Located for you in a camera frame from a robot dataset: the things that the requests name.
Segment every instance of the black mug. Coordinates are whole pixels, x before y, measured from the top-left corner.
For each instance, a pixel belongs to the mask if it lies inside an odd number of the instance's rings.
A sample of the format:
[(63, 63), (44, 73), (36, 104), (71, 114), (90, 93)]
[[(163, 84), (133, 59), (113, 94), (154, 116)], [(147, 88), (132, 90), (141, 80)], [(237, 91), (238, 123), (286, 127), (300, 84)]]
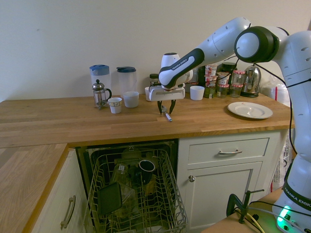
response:
[(134, 180), (138, 182), (141, 177), (143, 185), (148, 184), (152, 178), (155, 168), (156, 167), (153, 162), (149, 160), (141, 160), (135, 172)]

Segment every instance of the franka emika logo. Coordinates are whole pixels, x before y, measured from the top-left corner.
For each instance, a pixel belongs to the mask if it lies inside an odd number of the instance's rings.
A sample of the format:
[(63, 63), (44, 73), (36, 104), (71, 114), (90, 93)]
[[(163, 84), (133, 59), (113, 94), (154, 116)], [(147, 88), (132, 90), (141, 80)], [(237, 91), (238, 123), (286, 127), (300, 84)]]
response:
[(292, 194), (286, 187), (284, 188), (285, 192), (294, 200), (296, 200), (297, 202), (306, 205), (308, 207), (311, 207), (311, 203), (308, 203), (306, 201), (303, 201), (301, 199), (299, 199), (298, 197), (296, 197), (294, 194)]
[(184, 60), (182, 60), (180, 63), (178, 63), (177, 65), (175, 65), (172, 70), (177, 69), (178, 67), (180, 67), (182, 64), (184, 64), (186, 61), (188, 60), (188, 58), (185, 58)]

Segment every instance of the blue lid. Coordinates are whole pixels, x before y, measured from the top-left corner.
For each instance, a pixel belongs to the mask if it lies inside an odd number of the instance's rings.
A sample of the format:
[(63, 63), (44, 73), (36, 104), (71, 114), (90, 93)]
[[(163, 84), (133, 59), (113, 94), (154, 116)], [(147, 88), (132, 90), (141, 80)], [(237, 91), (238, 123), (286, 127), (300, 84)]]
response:
[(94, 65), (89, 68), (91, 75), (102, 76), (109, 74), (109, 66), (106, 65)]
[(136, 71), (134, 67), (117, 67), (117, 70), (120, 73), (130, 73)]

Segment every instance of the green light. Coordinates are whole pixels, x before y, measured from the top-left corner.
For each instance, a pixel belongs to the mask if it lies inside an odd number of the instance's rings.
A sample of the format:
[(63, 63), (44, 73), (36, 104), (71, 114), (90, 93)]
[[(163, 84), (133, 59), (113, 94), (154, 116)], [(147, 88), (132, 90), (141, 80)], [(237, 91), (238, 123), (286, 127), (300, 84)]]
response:
[[(288, 205), (286, 205), (286, 206), (284, 206), (284, 209), (281, 211), (281, 213), (279, 214), (279, 216), (281, 216), (281, 217), (285, 217), (287, 214), (288, 214), (288, 212), (290, 211), (290, 207), (288, 206)], [(280, 226), (280, 227), (284, 227), (284, 225), (285, 225), (285, 220), (284, 219), (282, 219), (282, 218), (280, 218), (280, 217), (278, 217), (277, 218), (277, 223), (278, 223), (278, 225)]]

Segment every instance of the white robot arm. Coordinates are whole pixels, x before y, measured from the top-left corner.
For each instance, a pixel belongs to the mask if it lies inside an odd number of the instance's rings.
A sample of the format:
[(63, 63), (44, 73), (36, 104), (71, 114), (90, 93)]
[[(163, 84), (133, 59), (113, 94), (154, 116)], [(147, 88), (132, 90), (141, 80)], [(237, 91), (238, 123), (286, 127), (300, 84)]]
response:
[(179, 58), (176, 53), (167, 53), (162, 58), (159, 81), (161, 86), (149, 88), (151, 101), (158, 101), (161, 112), (162, 100), (179, 100), (185, 97), (184, 83), (192, 78), (192, 69), (198, 66), (222, 61), (234, 53), (234, 42), (237, 36), (250, 25), (243, 18), (235, 18), (212, 35), (187, 55)]
[[(191, 69), (221, 61), (234, 52), (247, 63), (275, 61), (282, 71), (294, 109), (298, 155), (276, 202), (286, 208), (274, 206), (273, 212), (311, 233), (311, 31), (288, 35), (281, 28), (250, 27), (247, 19), (236, 18), (171, 66), (162, 67), (162, 92), (174, 92), (181, 84), (179, 77)], [(283, 232), (299, 232), (282, 218), (276, 217), (276, 222)]]

